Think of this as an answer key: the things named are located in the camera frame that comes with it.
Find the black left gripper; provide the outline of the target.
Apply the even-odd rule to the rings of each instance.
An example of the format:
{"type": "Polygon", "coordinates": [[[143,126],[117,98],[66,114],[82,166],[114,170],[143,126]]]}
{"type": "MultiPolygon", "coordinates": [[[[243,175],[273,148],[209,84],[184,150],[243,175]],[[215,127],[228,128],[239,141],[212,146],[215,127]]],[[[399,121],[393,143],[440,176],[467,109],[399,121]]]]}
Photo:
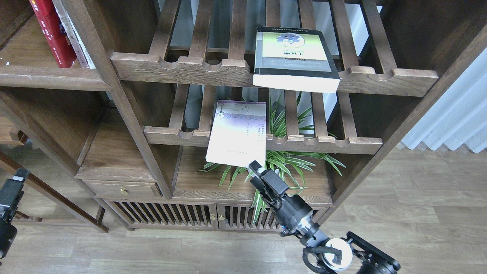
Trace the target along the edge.
{"type": "Polygon", "coordinates": [[[0,191],[0,258],[6,257],[18,230],[10,222],[17,210],[24,192],[23,184],[30,175],[30,171],[19,168],[14,177],[7,179],[0,191]]]}

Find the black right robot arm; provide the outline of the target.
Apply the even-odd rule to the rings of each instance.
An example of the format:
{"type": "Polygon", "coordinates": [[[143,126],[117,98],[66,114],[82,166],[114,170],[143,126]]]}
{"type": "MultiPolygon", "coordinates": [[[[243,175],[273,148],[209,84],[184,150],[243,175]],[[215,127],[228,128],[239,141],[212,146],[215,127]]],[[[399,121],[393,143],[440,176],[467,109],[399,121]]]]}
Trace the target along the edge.
{"type": "Polygon", "coordinates": [[[396,274],[400,263],[352,232],[346,238],[329,238],[312,220],[312,208],[299,196],[287,195],[288,185],[257,161],[250,163],[251,183],[273,210],[282,226],[281,236],[296,236],[304,246],[302,259],[315,273],[334,274],[347,269],[354,257],[362,262],[360,274],[396,274]]]}

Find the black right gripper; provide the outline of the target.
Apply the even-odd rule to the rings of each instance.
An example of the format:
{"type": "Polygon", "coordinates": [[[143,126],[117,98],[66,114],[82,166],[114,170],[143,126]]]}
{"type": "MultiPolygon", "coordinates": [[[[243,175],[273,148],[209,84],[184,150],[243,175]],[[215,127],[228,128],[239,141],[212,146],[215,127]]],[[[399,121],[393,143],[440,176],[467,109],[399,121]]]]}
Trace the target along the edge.
{"type": "Polygon", "coordinates": [[[251,178],[251,184],[257,189],[252,207],[254,213],[261,213],[270,208],[282,226],[280,236],[294,235],[301,241],[321,241],[320,226],[312,220],[312,208],[298,194],[286,194],[288,185],[273,170],[263,168],[256,160],[249,168],[257,175],[251,178]]]}

